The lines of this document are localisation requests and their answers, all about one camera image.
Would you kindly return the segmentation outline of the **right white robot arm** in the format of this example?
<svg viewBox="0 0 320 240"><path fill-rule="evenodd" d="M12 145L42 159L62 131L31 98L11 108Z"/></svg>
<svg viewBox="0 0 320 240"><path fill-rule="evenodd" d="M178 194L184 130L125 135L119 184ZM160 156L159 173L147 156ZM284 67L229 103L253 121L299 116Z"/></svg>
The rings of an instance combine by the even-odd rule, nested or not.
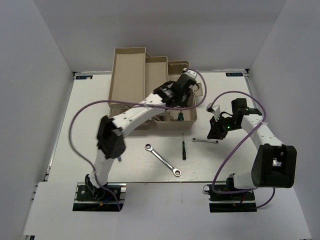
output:
<svg viewBox="0 0 320 240"><path fill-rule="evenodd" d="M257 154L251 169L244 173L232 173L226 180L226 195L236 200L244 190L257 188L291 188L295 180L297 150L282 143L264 123L263 114L250 108L245 98L231 102L232 113L221 111L220 105L206 108L212 113L209 140L223 140L228 132L245 130L254 143Z"/></svg>

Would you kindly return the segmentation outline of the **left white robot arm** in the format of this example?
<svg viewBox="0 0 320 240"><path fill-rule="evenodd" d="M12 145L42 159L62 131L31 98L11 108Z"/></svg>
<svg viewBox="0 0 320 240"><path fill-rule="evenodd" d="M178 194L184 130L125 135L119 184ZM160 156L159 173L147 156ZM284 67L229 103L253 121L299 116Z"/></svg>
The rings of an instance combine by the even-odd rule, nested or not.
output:
<svg viewBox="0 0 320 240"><path fill-rule="evenodd" d="M88 193L99 200L105 196L108 175L115 159L126 150L125 137L154 116L176 107L186 108L196 85L197 73L187 70L172 84L164 83L142 102L112 118L102 117L97 131L94 170L85 177Z"/></svg>

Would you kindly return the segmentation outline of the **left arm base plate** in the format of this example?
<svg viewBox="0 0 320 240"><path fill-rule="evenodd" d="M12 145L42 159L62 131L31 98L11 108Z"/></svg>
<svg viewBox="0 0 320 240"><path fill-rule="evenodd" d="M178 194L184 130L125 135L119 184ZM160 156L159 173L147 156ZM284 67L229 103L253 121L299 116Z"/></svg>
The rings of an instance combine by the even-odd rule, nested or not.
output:
<svg viewBox="0 0 320 240"><path fill-rule="evenodd" d="M120 210L123 208L126 197L125 183L109 183L108 187L117 197ZM104 190L99 189L97 196L87 188L85 183L78 183L73 202L73 212L118 212L118 204L113 195Z"/></svg>

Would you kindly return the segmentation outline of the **thin black green screwdriver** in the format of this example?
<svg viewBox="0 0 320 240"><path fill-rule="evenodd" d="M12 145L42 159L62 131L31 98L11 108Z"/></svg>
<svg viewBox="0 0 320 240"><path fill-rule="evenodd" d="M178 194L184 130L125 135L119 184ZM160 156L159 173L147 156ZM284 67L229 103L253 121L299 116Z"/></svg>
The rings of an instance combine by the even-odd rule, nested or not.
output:
<svg viewBox="0 0 320 240"><path fill-rule="evenodd" d="M186 144L184 139L184 134L182 133L182 160L187 160Z"/></svg>

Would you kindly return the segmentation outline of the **stubby green orange screwdriver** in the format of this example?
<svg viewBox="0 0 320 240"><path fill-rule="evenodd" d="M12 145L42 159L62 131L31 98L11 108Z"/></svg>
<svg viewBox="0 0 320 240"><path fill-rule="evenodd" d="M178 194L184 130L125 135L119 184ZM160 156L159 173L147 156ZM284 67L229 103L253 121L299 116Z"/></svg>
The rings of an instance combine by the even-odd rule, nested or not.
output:
<svg viewBox="0 0 320 240"><path fill-rule="evenodd" d="M183 120L184 120L184 114L183 114L182 111L178 113L178 116L177 116L177 119L176 119L176 120L177 120L177 121L183 121Z"/></svg>

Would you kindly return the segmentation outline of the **beige cantilever toolbox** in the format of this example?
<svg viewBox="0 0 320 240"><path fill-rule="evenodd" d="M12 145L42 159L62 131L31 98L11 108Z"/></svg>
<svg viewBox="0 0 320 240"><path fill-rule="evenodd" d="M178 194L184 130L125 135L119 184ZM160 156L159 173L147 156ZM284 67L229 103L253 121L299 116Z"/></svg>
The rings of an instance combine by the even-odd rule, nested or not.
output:
<svg viewBox="0 0 320 240"><path fill-rule="evenodd" d="M139 103L156 88L169 81L177 81L184 68L189 68L187 60L169 60L167 56L150 56L146 47L115 48L109 100ZM203 96L203 88L193 87L193 95L188 106L196 103L196 97ZM109 117L123 114L132 104L109 103ZM188 130L198 119L195 108L182 111L183 120L178 120L179 111L169 110L141 124L138 130L148 130L154 122L160 130Z"/></svg>

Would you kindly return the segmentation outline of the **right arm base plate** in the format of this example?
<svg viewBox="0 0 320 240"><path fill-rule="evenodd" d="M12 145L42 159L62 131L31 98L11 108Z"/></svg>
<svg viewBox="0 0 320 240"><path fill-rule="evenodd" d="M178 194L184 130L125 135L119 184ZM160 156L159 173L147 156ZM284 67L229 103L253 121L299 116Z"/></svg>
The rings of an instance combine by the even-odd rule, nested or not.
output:
<svg viewBox="0 0 320 240"><path fill-rule="evenodd" d="M217 194L213 192L211 184L204 185L203 192L209 196L209 211L211 213L249 213L257 211L253 192Z"/></svg>

